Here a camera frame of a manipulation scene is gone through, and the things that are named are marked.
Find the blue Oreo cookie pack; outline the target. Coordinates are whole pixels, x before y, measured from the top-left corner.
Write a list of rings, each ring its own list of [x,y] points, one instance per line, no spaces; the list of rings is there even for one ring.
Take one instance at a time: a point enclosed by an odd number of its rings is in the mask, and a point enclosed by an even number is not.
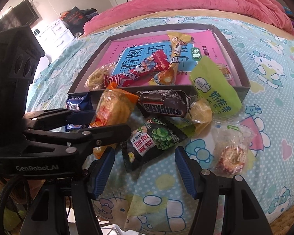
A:
[[[89,111],[93,109],[91,97],[87,93],[84,96],[73,96],[69,95],[68,99],[66,100],[66,108],[72,111]],[[65,131],[70,132],[72,130],[84,129],[88,128],[90,123],[75,125],[75,124],[68,124],[65,126]]]

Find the orange biscuit pack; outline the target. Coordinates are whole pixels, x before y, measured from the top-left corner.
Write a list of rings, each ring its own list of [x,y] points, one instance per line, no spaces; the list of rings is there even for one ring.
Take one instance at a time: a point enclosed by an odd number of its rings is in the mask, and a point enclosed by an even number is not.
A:
[[[117,88],[113,82],[102,93],[89,128],[127,123],[139,96]]]

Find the clear meat floss cake pack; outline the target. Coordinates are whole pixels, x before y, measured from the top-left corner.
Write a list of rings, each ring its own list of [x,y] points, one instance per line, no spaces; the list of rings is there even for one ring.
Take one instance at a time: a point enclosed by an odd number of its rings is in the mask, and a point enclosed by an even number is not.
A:
[[[108,86],[108,78],[112,75],[116,63],[104,64],[97,68],[86,80],[84,87],[88,91],[105,89]]]

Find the clear candied hawthorn pack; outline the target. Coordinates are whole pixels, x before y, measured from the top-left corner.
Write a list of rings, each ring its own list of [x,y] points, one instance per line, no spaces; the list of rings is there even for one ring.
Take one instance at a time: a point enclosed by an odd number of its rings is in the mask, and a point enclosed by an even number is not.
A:
[[[244,174],[255,133],[234,120],[214,120],[211,134],[214,141],[211,170],[222,177]]]

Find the black green pea snack pack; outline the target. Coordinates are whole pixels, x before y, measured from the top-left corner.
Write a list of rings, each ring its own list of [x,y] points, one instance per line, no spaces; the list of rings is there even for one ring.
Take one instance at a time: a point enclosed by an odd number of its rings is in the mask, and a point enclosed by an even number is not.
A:
[[[137,170],[185,139],[186,134],[165,117],[149,117],[138,129],[131,132],[122,146],[126,171]]]

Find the brown Snickers bar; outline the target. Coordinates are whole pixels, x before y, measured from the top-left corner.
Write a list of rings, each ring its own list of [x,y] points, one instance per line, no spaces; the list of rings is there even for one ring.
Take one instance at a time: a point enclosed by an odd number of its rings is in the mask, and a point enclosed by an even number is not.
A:
[[[185,117],[190,110],[191,98],[181,90],[149,90],[138,94],[138,103],[148,113]]]

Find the clear yellow pastry pack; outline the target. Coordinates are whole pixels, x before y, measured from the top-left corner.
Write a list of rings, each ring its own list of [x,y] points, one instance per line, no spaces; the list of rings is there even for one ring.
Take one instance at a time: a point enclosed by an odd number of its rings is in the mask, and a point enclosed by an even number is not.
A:
[[[212,110],[203,98],[191,104],[184,118],[177,118],[174,124],[188,137],[199,137],[212,122]]]

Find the yellow bread snack pack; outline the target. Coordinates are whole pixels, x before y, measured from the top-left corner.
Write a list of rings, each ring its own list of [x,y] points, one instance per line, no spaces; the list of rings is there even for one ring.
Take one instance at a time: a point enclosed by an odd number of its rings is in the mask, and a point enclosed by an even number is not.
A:
[[[178,72],[179,60],[181,57],[181,50],[188,43],[192,43],[193,37],[186,33],[169,32],[168,37],[171,42],[171,58],[169,67],[157,73],[150,79],[150,85],[172,85],[175,84]]]

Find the red Alpenliebe candy pack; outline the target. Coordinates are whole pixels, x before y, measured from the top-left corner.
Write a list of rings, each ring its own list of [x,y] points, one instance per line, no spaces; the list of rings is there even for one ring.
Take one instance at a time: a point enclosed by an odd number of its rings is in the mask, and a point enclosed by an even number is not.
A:
[[[110,76],[108,78],[108,86],[112,85],[115,88],[128,87],[136,81],[152,75],[153,73],[166,70],[168,67],[169,62],[167,55],[163,50],[157,50],[149,57],[145,58],[135,68],[130,69],[127,72],[121,72]]]

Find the green milk snack pack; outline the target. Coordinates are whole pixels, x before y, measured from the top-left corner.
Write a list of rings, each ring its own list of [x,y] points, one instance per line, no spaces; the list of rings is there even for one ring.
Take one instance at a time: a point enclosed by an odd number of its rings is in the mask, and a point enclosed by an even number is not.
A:
[[[207,56],[203,56],[190,72],[190,82],[215,114],[231,117],[240,111],[242,102],[237,92],[228,83],[217,64]]]

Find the small yellow cake pack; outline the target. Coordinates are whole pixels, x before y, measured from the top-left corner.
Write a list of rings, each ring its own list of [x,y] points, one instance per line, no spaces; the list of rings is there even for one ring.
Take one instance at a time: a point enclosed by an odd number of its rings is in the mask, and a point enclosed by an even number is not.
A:
[[[224,64],[217,64],[217,66],[218,66],[218,69],[220,70],[220,72],[225,77],[225,79],[228,82],[230,82],[232,80],[232,75],[231,75],[231,72],[230,72],[229,68]]]

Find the white drawer cabinet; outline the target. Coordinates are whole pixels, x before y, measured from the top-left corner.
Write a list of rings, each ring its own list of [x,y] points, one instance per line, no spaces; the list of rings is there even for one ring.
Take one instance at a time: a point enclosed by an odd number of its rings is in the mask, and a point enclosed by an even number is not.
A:
[[[75,39],[61,19],[45,27],[33,28],[32,31],[44,50],[49,63],[55,61]]]

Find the Hello Kitty blue sheet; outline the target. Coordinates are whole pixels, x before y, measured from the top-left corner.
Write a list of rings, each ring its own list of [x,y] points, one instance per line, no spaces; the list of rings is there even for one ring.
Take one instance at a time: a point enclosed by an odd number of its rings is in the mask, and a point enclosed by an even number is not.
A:
[[[65,107],[73,81],[109,36],[187,23],[217,27],[244,66],[251,87],[240,112],[225,124],[225,129],[244,125],[253,132],[243,176],[272,222],[294,205],[294,39],[284,37],[280,29],[203,16],[153,17],[126,23],[74,41],[55,62],[38,72],[26,110]],[[197,203],[186,192],[174,151],[169,150],[129,173],[122,154],[117,153],[105,191],[94,208],[96,214],[124,231],[187,234]]]

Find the dark cardboard tray box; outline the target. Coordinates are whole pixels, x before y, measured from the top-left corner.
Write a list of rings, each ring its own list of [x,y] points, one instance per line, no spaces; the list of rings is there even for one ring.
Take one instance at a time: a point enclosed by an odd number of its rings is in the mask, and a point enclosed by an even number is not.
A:
[[[161,70],[168,69],[172,52],[179,47],[170,41],[169,34],[173,32],[186,37],[177,73],[158,76]],[[120,87],[133,88],[166,82],[188,85],[189,74],[203,57],[218,65],[240,100],[244,100],[250,83],[237,54],[221,30],[198,23],[158,25],[106,38],[82,68],[69,93],[102,90],[109,84],[107,79]]]

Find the wall mounted television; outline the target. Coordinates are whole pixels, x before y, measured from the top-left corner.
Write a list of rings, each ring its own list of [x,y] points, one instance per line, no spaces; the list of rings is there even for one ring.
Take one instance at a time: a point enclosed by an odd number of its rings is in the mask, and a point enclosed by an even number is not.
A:
[[[29,0],[23,0],[13,7],[0,19],[0,32],[11,28],[32,25],[39,19],[33,5]]]

